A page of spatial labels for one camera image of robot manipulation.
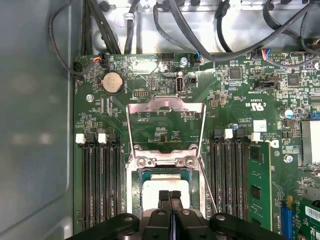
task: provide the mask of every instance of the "chip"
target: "chip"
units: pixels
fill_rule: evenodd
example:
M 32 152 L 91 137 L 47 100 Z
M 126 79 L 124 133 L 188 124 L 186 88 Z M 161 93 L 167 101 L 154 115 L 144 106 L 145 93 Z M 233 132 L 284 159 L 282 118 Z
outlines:
M 298 74 L 288 74 L 288 87 L 299 87 Z
M 257 186 L 251 185 L 251 196 L 255 199 L 261 199 L 261 189 Z
M 250 158 L 254 160 L 260 160 L 260 148 L 259 147 L 250 147 Z
M 217 108 L 219 106 L 219 101 L 218 100 L 211 100 L 210 105 L 212 108 Z
M 231 80 L 241 79 L 241 68 L 239 67 L 230 68 L 229 76 Z

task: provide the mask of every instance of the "white label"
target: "white label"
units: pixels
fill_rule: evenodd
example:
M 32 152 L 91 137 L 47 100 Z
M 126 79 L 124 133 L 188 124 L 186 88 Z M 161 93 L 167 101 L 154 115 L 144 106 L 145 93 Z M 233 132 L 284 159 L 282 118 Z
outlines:
M 320 222 L 320 212 L 313 210 L 312 208 L 305 206 L 305 214 L 309 216 L 310 218 L 313 218 Z
M 267 131 L 267 121 L 253 120 L 253 131 L 256 133 L 265 133 Z

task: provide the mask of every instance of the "screw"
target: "screw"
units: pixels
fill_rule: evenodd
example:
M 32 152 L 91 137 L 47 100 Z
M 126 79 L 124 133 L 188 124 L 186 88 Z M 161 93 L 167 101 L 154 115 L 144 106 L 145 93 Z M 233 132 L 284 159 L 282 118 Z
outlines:
M 181 64 L 182 66 L 188 65 L 188 59 L 187 59 L 186 57 L 180 58 L 180 64 Z
M 132 218 L 132 217 L 130 217 L 130 216 L 128 216 L 128 217 L 126 217 L 124 220 L 125 220 L 126 222 L 130 222 L 130 221 L 132 221 L 132 220 L 133 220 L 133 218 Z
M 146 165 L 146 160 L 144 160 L 143 158 L 139 158 L 138 161 L 137 161 L 137 165 L 140 168 L 143 168 Z
M 186 161 L 185 161 L 185 164 L 188 166 L 188 167 L 192 167 L 194 165 L 195 161 L 192 159 L 192 158 L 188 158 Z
M 293 160 L 294 158 L 291 155 L 285 155 L 283 159 L 286 164 L 292 163 Z
M 178 77 L 182 77 L 184 75 L 184 73 L 182 71 L 178 71 L 176 74 Z
M 218 216 L 216 216 L 216 219 L 218 219 L 219 221 L 224 221 L 224 220 L 226 220 L 226 217 L 222 216 L 222 215 L 218 215 Z
M 86 97 L 85 97 L 86 101 L 88 103 L 92 103 L 95 99 L 95 97 L 92 95 L 92 94 L 88 94 Z
M 191 212 L 190 212 L 189 210 L 183 210 L 183 211 L 182 211 L 182 214 L 183 214 L 183 215 L 190 215 Z

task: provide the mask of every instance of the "capacitor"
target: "capacitor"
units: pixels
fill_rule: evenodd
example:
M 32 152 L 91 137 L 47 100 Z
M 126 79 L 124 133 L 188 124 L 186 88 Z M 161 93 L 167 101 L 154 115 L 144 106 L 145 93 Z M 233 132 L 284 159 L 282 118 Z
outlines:
M 280 118 L 282 119 L 292 119 L 294 117 L 294 111 L 291 109 L 285 109 L 280 112 Z
M 294 157 L 291 156 L 291 155 L 285 155 L 285 156 L 284 156 L 284 159 L 283 159 L 283 161 L 284 161 L 286 164 L 292 163 L 293 160 L 294 160 Z
M 115 95 L 121 92 L 124 88 L 124 80 L 116 72 L 109 72 L 103 76 L 100 84 L 103 86 L 104 90 L 110 94 Z
M 237 130 L 239 128 L 239 125 L 236 123 L 230 123 L 228 126 L 230 129 L 232 129 L 233 131 Z

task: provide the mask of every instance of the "green circuit board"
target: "green circuit board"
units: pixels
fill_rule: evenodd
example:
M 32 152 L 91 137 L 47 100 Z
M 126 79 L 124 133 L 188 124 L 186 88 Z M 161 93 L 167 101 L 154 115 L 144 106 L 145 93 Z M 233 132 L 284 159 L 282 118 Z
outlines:
M 303 52 L 270 55 L 287 64 L 307 57 Z M 186 66 L 181 58 L 188 59 Z M 82 69 L 93 59 L 80 56 L 75 67 Z M 280 208 L 288 196 L 299 200 L 304 187 L 320 188 L 319 177 L 306 171 L 313 166 L 304 163 L 300 128 L 301 121 L 320 112 L 319 61 L 316 67 L 313 63 L 291 69 L 274 67 L 250 54 L 227 62 L 197 62 L 193 54 L 106 55 L 103 64 L 74 79 L 75 135 L 86 138 L 85 144 L 74 147 L 74 232 L 127 210 L 125 175 L 131 147 L 126 106 L 176 96 L 206 106 L 201 156 L 219 211 L 281 234 Z M 106 92 L 101 83 L 111 72 L 123 80 L 123 89 L 116 94 Z M 180 90 L 177 74 L 183 79 Z M 283 119 L 285 110 L 293 111 L 291 119 Z M 133 142 L 162 153 L 188 149 L 199 142 L 203 116 L 203 112 L 168 109 L 137 112 L 130 116 Z M 225 130 L 230 128 L 235 137 L 226 139 Z M 106 146 L 97 143 L 99 133 L 106 134 Z M 258 133 L 260 141 L 251 142 L 252 133 Z M 185 176 L 192 193 L 190 205 L 199 209 L 196 171 L 190 175 L 188 169 L 160 171 Z M 132 175 L 136 215 L 142 213 L 142 176 Z M 209 203 L 207 199 L 206 218 L 212 214 Z

